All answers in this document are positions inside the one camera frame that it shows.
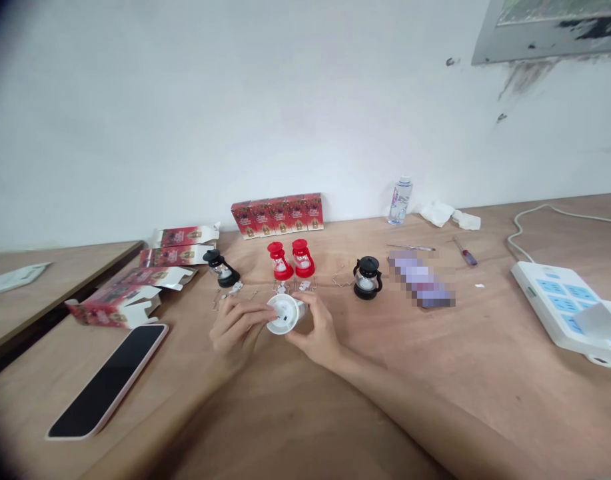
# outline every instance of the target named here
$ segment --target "white cable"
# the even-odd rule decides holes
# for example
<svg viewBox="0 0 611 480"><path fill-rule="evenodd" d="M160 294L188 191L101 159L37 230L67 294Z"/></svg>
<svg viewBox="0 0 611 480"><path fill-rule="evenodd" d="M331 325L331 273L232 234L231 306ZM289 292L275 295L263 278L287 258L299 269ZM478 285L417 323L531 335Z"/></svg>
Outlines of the white cable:
<svg viewBox="0 0 611 480"><path fill-rule="evenodd" d="M512 239L513 239L513 238L515 238L515 237L517 237L517 236L519 236L521 233L523 233L523 227L521 227L521 226L520 226L520 223L518 222L518 219L519 219L519 218L520 218L522 215L525 215L526 213L530 213L530 212L533 212L533 211L536 211L536 210L540 210L540 209L541 209L541 208L543 208L543 207L549 207L549 208L551 208L551 209L552 209L552 210L554 210L554 211L557 211L557 212L559 212L559 213L562 213L563 215L569 215L570 217L587 218L587 219L590 219L590 220L602 220L602 221L608 221L608 222L611 222L611 219L604 219L604 218L601 218L601 217L591 217L591 216L589 216L589 215L579 215L579 214L577 214L577 213L563 212L563 210L559 210L559 209L557 209L557 208L555 208L555 207L551 206L549 203L544 203L544 204L543 204L543 205L541 205L540 207L536 207L535 209L531 209L531 210L525 210L524 212L519 213L517 216L515 216L515 217L514 217L514 224L517 226L518 231L517 231L515 234L510 235L509 237L507 237L507 243L509 243L509 244L510 244L511 246L513 246L513 247L514 247L516 250L518 250L518 251L519 251L519 252L521 252L523 255L525 255L525 256L528 258L528 260L529 260L530 262L532 262L532 263L536 263L536 262L534 261L534 259L533 259L533 258L531 258L531 257L530 257L530 254L529 254L529 253L527 253L525 250L523 250L521 247L519 247L517 244L515 244L515 243L512 241Z"/></svg>

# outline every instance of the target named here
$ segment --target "lantern base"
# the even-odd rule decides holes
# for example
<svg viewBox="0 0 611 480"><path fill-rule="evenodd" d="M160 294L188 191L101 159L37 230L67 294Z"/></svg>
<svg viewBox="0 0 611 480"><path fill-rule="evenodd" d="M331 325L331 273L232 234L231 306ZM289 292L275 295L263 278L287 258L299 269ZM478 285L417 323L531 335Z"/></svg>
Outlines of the lantern base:
<svg viewBox="0 0 611 480"><path fill-rule="evenodd" d="M292 268L292 265L287 265L287 268L282 271L282 272L277 272L276 270L274 270L274 278L278 281L286 281L289 280L290 278L292 278L292 275L294 275L294 269Z"/></svg>
<svg viewBox="0 0 611 480"><path fill-rule="evenodd" d="M241 274L236 270L232 269L232 275L227 278L219 279L219 287L221 288L229 288L234 287L234 284L241 280Z"/></svg>
<svg viewBox="0 0 611 480"><path fill-rule="evenodd" d="M360 288L356 283L354 284L354 293L356 294L356 296L358 298L360 298L361 300L372 300L376 297L376 294L378 292L372 290L372 291L365 291L362 288Z"/></svg>
<svg viewBox="0 0 611 480"><path fill-rule="evenodd" d="M297 267L297 277L300 278L308 278L314 275L316 269L314 268L314 263L307 267L306 269L300 269Z"/></svg>

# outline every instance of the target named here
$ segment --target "plastic bottle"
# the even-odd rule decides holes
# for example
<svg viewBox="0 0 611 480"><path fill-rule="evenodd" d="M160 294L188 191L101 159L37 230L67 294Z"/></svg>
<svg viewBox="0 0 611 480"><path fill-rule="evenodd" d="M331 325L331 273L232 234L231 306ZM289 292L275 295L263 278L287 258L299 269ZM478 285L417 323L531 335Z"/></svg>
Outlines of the plastic bottle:
<svg viewBox="0 0 611 480"><path fill-rule="evenodd" d="M394 187L390 215L387 218L387 221L392 225L402 225L405 220L407 205L410 203L410 195L412 194L412 186L412 179L408 175L403 175Z"/></svg>

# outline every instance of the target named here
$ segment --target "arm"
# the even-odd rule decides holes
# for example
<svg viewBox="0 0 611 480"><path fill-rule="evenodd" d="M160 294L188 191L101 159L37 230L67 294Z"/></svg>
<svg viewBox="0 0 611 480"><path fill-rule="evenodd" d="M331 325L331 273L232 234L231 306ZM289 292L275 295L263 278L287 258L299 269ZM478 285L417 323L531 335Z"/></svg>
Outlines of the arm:
<svg viewBox="0 0 611 480"><path fill-rule="evenodd" d="M454 476L462 480L545 477L527 455L476 417L421 384L341 347L332 315L316 295L297 292L294 298L310 305L314 330L308 335L292 331L287 340L364 393Z"/></svg>
<svg viewBox="0 0 611 480"><path fill-rule="evenodd" d="M210 332L216 357L207 371L188 379L183 388L138 424L81 478L144 478L201 405L245 366L261 330L275 318L274 309L267 305L239 303L232 298L221 301Z"/></svg>

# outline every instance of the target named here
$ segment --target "box packaging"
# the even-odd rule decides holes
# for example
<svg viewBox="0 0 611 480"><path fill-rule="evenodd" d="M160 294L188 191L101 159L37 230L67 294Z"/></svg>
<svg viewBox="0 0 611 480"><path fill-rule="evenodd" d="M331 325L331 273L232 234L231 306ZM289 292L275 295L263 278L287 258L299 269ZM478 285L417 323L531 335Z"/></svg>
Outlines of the box packaging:
<svg viewBox="0 0 611 480"><path fill-rule="evenodd" d="M207 245L181 245L180 247L141 250L139 266L148 268L204 265L207 262L203 260L203 255L216 247L217 244L214 242Z"/></svg>
<svg viewBox="0 0 611 480"><path fill-rule="evenodd" d="M274 221L275 233L285 235L292 233L292 219L289 215L289 203L285 197L269 199L270 215Z"/></svg>
<svg viewBox="0 0 611 480"><path fill-rule="evenodd" d="M276 235L274 221L270 213L268 199L252 200L250 202L250 210L256 229L254 230L255 238L272 237Z"/></svg>
<svg viewBox="0 0 611 480"><path fill-rule="evenodd" d="M155 247L178 247L180 245L198 245L219 239L219 224L180 229L159 230L154 242Z"/></svg>
<svg viewBox="0 0 611 480"><path fill-rule="evenodd" d="M65 305L82 325L133 329L157 321L148 316L161 304L161 289L149 285L112 285L87 300L67 300Z"/></svg>
<svg viewBox="0 0 611 480"><path fill-rule="evenodd" d="M307 230L307 218L305 216L305 202L303 195L290 195L285 197L288 204L288 214L292 223L292 232L302 232Z"/></svg>
<svg viewBox="0 0 611 480"><path fill-rule="evenodd" d="M194 277L196 269L181 267L136 267L124 274L114 285L152 285L181 290Z"/></svg>
<svg viewBox="0 0 611 480"><path fill-rule="evenodd" d="M320 192L303 195L305 217L308 230L323 230L323 205Z"/></svg>
<svg viewBox="0 0 611 480"><path fill-rule="evenodd" d="M241 235L246 240L255 238L256 225L252 218L250 210L250 201L238 202L232 204L232 215L239 226Z"/></svg>

